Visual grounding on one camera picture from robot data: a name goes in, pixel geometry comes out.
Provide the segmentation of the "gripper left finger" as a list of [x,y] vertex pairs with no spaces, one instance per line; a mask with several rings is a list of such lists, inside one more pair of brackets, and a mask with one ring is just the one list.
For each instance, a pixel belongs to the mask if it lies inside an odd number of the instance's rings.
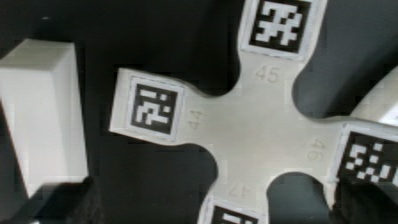
[[105,224],[94,179],[44,184],[0,224]]

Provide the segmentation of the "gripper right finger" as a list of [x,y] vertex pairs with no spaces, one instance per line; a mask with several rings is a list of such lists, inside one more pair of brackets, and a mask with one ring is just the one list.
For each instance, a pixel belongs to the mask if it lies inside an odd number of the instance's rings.
[[398,224],[398,202],[373,184],[343,180],[334,198],[330,224]]

